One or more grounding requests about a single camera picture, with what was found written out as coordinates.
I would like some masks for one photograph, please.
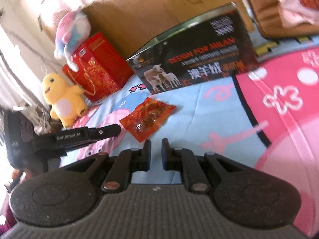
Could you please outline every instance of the yellow plush toy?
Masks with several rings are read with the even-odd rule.
[[[45,101],[52,105],[51,118],[60,119],[65,128],[71,127],[75,119],[87,111],[87,105],[81,98],[84,90],[78,85],[69,86],[56,73],[44,77],[42,90]]]

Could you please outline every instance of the orange snack packet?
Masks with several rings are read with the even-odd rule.
[[[141,143],[160,128],[175,108],[174,105],[148,97],[130,115],[121,119],[120,123]]]

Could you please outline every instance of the stuffed animal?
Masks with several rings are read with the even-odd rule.
[[[83,116],[87,105],[81,95],[84,90],[79,85],[69,86],[58,74],[50,73],[42,81],[44,100],[52,105],[51,118],[60,119],[65,128],[71,127],[75,119]]]
[[[65,57],[70,69],[77,72],[79,67],[72,61],[72,55],[88,39],[90,32],[90,22],[80,8],[67,13],[60,20],[56,31],[54,57]]]

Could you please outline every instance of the black box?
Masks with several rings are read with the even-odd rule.
[[[258,68],[235,3],[160,34],[127,62],[152,94]]]

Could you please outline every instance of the cartoon bedding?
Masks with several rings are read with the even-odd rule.
[[[261,42],[254,36],[252,40],[255,47]],[[268,42],[256,51],[260,61],[273,58],[255,72],[152,96],[177,109],[149,138],[151,170],[134,173],[132,182],[180,183],[178,173],[162,169],[163,138],[196,155],[213,151],[293,184],[302,198],[294,224],[313,236],[319,230],[318,44],[319,36]],[[132,76],[121,91],[91,106],[75,127],[120,124],[149,95],[140,79]],[[136,147],[142,144],[122,129],[116,138],[68,153],[62,165],[100,151],[118,155]]]

